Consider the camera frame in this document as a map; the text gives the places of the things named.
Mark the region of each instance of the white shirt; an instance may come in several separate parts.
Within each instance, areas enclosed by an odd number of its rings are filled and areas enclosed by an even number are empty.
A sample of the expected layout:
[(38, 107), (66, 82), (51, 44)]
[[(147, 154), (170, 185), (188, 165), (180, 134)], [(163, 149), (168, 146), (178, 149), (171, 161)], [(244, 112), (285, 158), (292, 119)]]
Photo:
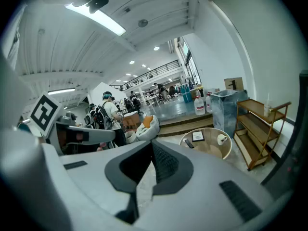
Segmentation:
[[(104, 107), (104, 109), (105, 109), (107, 115), (108, 115), (111, 119), (113, 119), (112, 113), (115, 112), (115, 111), (116, 111), (116, 112), (119, 111), (119, 110), (117, 109), (117, 107), (116, 107), (112, 102), (103, 101), (102, 106)], [(121, 126), (120, 126), (120, 124), (118, 123), (118, 121), (117, 121), (116, 119), (114, 119), (114, 125), (112, 126), (111, 130), (118, 130), (118, 129), (121, 129)]]

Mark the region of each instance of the cushioned chair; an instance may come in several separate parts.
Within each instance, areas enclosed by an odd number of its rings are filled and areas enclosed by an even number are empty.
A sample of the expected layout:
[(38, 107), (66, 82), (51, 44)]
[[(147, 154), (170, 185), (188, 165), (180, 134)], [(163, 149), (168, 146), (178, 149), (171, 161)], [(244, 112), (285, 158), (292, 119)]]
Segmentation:
[(140, 141), (149, 141), (154, 139), (159, 133), (159, 122), (156, 116), (146, 116), (137, 128), (136, 136)]

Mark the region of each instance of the white chair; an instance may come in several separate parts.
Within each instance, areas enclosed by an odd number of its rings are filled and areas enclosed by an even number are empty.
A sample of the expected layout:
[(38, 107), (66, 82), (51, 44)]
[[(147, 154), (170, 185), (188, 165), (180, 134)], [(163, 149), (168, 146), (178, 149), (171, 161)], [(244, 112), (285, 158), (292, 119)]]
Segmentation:
[(150, 128), (146, 128), (143, 123), (137, 128), (136, 136), (140, 141), (149, 141), (154, 139), (159, 133), (159, 122), (154, 115), (150, 122)]

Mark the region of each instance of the wooden rack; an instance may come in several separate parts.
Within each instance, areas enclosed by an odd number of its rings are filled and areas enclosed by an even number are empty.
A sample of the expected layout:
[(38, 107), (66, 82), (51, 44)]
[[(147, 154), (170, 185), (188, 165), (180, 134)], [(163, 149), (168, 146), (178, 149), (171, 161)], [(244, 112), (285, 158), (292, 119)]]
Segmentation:
[[(284, 125), (288, 106), (291, 102), (279, 105), (270, 109), (268, 117), (264, 116), (264, 104), (253, 99), (241, 101), (237, 103), (236, 124), (234, 131), (234, 141), (239, 147), (243, 158), (247, 164), (248, 171), (252, 170), (257, 165), (264, 165), (266, 160), (273, 152), (277, 141), (281, 135)], [(238, 115), (239, 106), (248, 111), (247, 114)], [(278, 110), (285, 108), (284, 114)], [(273, 129), (274, 122), (283, 119), (281, 129), (276, 132)], [(238, 129), (237, 125), (240, 122), (244, 129)], [(272, 148), (267, 143), (276, 139)]]

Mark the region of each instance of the round table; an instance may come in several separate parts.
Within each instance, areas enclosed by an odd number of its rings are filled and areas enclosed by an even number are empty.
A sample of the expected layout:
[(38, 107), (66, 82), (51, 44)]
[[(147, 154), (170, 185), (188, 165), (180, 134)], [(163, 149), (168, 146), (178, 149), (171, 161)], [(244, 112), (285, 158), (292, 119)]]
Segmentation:
[[(201, 131), (203, 134), (204, 141), (196, 141), (193, 142), (193, 132)], [(223, 145), (218, 145), (217, 136), (219, 134), (223, 134), (227, 136), (227, 140), (223, 143)], [(212, 154), (216, 157), (226, 159), (230, 154), (232, 149), (232, 141), (227, 133), (222, 130), (216, 128), (198, 128), (189, 133), (185, 134), (183, 138), (180, 140), (179, 145), (189, 148), (184, 139), (188, 139), (190, 143), (194, 146), (194, 150), (198, 150), (201, 152), (205, 152), (208, 154)]]

